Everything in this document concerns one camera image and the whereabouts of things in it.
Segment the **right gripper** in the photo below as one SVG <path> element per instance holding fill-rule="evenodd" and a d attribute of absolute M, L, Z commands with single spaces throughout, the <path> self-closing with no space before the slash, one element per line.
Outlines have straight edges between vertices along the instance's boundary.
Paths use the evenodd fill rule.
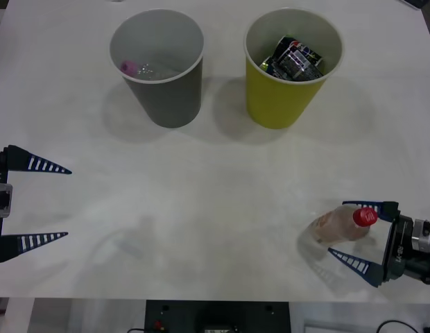
<path fill-rule="evenodd" d="M 406 269 L 407 256 L 412 251 L 411 235 L 413 231 L 413 219 L 401 214 L 399 215 L 399 203 L 395 201 L 347 200 L 343 201 L 342 204 L 370 207 L 381 220 L 392 222 L 384 253 L 383 265 L 349 255 L 333 248 L 328 248 L 328 252 L 372 287 L 380 287 L 384 281 L 388 282 L 401 277 Z"/>

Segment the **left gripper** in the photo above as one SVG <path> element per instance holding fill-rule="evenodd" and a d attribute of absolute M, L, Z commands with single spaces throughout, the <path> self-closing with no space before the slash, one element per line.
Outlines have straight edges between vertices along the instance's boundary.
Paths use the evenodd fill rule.
<path fill-rule="evenodd" d="M 9 145 L 0 152 L 0 235 L 3 218 L 9 215 L 8 171 L 38 173 L 71 173 L 70 170 L 34 155 L 18 146 Z M 0 236 L 0 263 L 66 237 L 68 232 L 11 234 Z"/>

